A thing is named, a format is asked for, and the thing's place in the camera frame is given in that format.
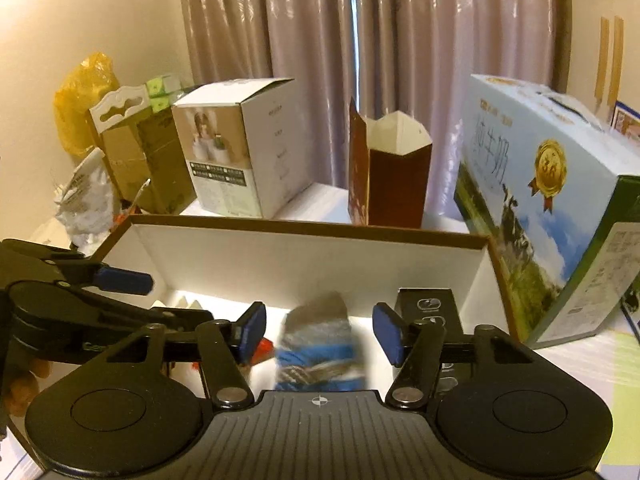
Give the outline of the person's left hand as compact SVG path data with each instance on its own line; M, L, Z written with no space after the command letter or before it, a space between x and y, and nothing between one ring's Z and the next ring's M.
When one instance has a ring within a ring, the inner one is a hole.
M11 364L6 370L2 386L2 403L6 411L24 417L29 404L39 393L39 379L51 375L51 363L38 358L25 358Z

